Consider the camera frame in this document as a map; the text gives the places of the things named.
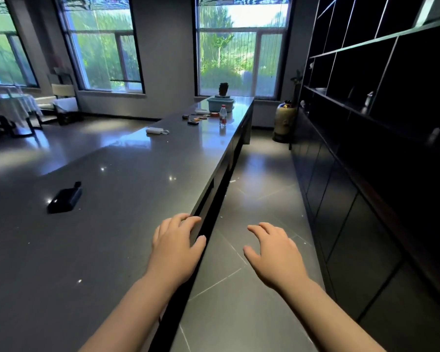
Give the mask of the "window with grey frame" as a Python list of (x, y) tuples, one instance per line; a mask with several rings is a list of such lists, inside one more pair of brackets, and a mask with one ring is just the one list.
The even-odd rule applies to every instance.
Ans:
[(0, 86), (39, 87), (6, 0), (0, 0)]

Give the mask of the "green leafy houseplant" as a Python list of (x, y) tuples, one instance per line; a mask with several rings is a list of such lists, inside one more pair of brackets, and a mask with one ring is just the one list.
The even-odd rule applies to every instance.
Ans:
[(297, 69), (295, 76), (290, 79), (294, 85), (294, 92), (293, 92), (293, 98), (292, 98), (292, 106), (293, 107), (298, 106), (298, 100), (299, 100), (299, 95), (300, 95), (300, 90), (301, 90), (303, 78), (304, 78), (304, 71)]

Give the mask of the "person's right hand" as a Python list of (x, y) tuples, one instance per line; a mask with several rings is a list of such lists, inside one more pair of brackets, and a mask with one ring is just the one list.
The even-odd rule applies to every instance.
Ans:
[(258, 237), (258, 225), (248, 225), (259, 242), (261, 269), (254, 269), (260, 280), (279, 294), (310, 282), (302, 255), (284, 229), (282, 237)]

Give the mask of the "black wooden chair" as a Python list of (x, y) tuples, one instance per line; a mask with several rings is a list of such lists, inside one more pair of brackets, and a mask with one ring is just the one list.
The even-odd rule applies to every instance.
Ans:
[(28, 134), (19, 134), (17, 132), (15, 132), (15, 129), (17, 128), (16, 124), (14, 122), (10, 122), (9, 120), (7, 120), (4, 116), (0, 115), (0, 137), (4, 136), (4, 135), (8, 135), (11, 138), (27, 138), (27, 137), (32, 137), (36, 135), (35, 130), (41, 130), (42, 127), (35, 127), (32, 125), (30, 118), (25, 118), (25, 122), (29, 127), (30, 132)]

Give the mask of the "person's right forearm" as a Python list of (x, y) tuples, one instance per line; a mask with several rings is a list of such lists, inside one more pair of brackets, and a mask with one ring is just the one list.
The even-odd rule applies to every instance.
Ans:
[(276, 290), (325, 352), (386, 352), (311, 279), (288, 280)]

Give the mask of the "black rectangular device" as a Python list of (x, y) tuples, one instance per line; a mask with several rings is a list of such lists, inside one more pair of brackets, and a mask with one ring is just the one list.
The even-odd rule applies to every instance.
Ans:
[(47, 205), (48, 214), (66, 213), (72, 211), (82, 196), (82, 182), (75, 182), (72, 188), (66, 188), (59, 193)]

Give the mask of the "person's left hand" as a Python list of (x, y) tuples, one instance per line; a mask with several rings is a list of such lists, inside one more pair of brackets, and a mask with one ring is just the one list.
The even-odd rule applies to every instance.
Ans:
[(199, 216), (190, 215), (190, 233), (168, 232), (171, 218), (164, 219), (160, 224), (158, 242), (152, 243), (152, 252), (148, 261), (146, 276), (163, 286), (166, 290), (175, 291), (186, 282), (194, 272), (199, 261), (191, 261), (189, 249), (190, 235), (197, 223), (201, 222)]

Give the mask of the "teal plastic basin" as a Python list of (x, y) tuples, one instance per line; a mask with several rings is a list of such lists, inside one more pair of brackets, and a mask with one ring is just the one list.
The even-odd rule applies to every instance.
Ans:
[(227, 113), (232, 112), (235, 104), (235, 100), (230, 97), (217, 97), (211, 96), (206, 99), (209, 112), (220, 112), (222, 107), (225, 106)]

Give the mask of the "table with white tablecloth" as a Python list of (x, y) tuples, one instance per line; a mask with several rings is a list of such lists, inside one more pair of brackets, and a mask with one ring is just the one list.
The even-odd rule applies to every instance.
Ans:
[(0, 116), (5, 117), (19, 127), (26, 127), (30, 113), (42, 116), (36, 100), (29, 94), (0, 94)]

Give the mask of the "person's left forearm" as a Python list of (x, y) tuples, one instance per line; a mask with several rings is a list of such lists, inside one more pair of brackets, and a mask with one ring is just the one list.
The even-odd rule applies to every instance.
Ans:
[(174, 275), (145, 274), (78, 352), (139, 352), (179, 286)]

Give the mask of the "black wall shelving unit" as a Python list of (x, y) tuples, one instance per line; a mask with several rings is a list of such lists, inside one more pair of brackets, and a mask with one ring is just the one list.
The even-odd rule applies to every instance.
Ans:
[(440, 0), (311, 15), (290, 149), (325, 289), (388, 352), (440, 352)]

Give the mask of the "dark chair with white cushion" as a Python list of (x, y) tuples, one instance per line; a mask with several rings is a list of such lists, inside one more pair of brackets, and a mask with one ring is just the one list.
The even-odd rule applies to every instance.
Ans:
[(57, 113), (57, 122), (61, 126), (84, 120), (76, 97), (75, 87), (70, 74), (59, 68), (56, 73), (49, 75), (53, 96), (52, 105)]

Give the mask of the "wide window with dark frame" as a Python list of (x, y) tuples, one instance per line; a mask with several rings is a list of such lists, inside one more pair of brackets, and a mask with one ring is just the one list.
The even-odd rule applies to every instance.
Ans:
[(130, 0), (55, 5), (80, 89), (144, 93)]

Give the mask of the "tall window with dark frame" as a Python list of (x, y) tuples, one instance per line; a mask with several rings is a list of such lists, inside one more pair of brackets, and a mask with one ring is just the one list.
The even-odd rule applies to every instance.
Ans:
[(197, 95), (273, 100), (294, 0), (194, 0)]

